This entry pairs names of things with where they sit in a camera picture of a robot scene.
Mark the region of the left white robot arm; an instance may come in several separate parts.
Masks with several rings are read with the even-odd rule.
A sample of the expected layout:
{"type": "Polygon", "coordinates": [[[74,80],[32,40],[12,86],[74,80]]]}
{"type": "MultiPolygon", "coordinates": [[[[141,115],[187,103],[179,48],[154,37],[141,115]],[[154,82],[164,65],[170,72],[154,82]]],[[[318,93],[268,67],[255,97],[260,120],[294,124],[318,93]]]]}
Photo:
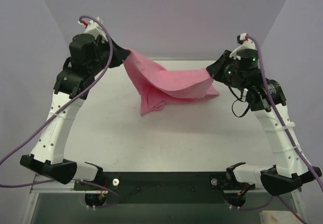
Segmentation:
{"type": "Polygon", "coordinates": [[[69,51],[53,87],[46,125],[31,153],[21,157],[20,165],[62,184],[85,180],[95,190],[103,185],[102,168],[65,159],[66,142],[89,90],[99,80],[98,74],[120,66],[130,52],[105,36],[87,33],[74,36],[69,51]]]}

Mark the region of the pink t-shirt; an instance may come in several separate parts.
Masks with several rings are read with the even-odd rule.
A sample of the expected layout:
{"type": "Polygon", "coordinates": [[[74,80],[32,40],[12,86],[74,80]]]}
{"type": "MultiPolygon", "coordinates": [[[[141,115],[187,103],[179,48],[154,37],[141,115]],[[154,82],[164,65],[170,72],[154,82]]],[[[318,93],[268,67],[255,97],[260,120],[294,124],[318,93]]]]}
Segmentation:
{"type": "Polygon", "coordinates": [[[123,63],[141,97],[140,115],[161,111],[167,104],[182,104],[219,96],[206,69],[170,71],[130,50],[123,63]]]}

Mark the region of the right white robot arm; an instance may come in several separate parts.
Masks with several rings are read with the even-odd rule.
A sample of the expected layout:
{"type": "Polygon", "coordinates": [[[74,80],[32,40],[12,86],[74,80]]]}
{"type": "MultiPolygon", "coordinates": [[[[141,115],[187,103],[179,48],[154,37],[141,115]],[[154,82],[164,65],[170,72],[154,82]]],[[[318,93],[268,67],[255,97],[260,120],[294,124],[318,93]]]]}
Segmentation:
{"type": "Polygon", "coordinates": [[[235,57],[225,50],[206,70],[215,81],[240,91],[237,100],[248,103],[247,110],[261,123],[275,158],[275,164],[269,167],[244,162],[228,167],[231,182],[261,185],[271,195],[279,196],[322,176],[321,169],[305,159],[283,90],[277,81],[263,77],[257,50],[241,49],[235,57]]]}

